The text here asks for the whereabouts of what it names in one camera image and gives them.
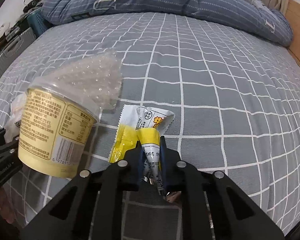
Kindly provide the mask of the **left hand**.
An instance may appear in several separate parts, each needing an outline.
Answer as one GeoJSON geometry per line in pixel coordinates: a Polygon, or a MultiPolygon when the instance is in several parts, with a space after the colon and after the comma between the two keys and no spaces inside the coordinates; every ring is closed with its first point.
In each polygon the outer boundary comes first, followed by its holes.
{"type": "Polygon", "coordinates": [[[0,188],[0,217],[8,224],[13,224],[15,222],[14,211],[3,187],[0,188]]]}

